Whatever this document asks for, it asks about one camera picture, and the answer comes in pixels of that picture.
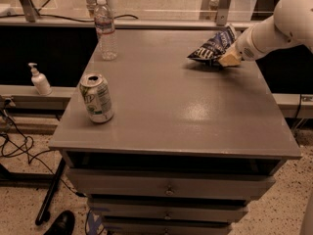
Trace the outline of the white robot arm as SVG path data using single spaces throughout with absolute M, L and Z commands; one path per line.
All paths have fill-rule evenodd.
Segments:
M 313 48 L 313 0 L 280 0 L 271 17 L 255 23 L 238 37 L 221 63 L 255 61 L 269 53 L 300 44 Z M 313 235 L 313 135 L 308 127 L 296 132 L 302 157 L 283 165 L 277 184 L 230 235 Z

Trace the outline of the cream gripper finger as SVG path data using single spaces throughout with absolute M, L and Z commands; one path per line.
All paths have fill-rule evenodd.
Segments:
M 241 63 L 242 55 L 236 49 L 235 45 L 229 47 L 226 52 L 218 59 L 222 67 L 234 67 Z

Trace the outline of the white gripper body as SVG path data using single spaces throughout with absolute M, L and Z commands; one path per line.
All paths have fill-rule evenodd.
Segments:
M 236 40 L 237 52 L 245 61 L 256 61 L 264 57 L 264 53 L 257 49 L 253 40 L 254 27 L 246 29 Z

